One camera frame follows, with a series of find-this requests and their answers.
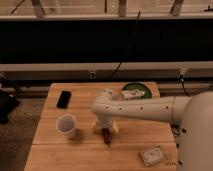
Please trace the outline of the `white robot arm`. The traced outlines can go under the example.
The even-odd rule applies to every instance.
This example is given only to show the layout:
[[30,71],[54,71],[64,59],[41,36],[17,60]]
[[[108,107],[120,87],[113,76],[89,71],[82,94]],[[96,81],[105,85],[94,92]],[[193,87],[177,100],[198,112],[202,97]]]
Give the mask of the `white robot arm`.
[[110,128],[114,117],[179,125],[177,171],[213,171],[213,92],[137,100],[115,100],[113,94],[105,89],[94,100],[97,126]]

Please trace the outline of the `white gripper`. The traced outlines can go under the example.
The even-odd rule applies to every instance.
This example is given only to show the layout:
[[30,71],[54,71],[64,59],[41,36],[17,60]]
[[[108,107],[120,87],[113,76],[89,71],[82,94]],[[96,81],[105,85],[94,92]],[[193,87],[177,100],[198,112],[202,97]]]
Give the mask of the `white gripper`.
[[119,132],[119,127],[115,120],[111,120],[107,123],[103,123],[95,119],[91,126],[91,129],[94,133],[100,133],[103,128],[108,128],[112,133]]

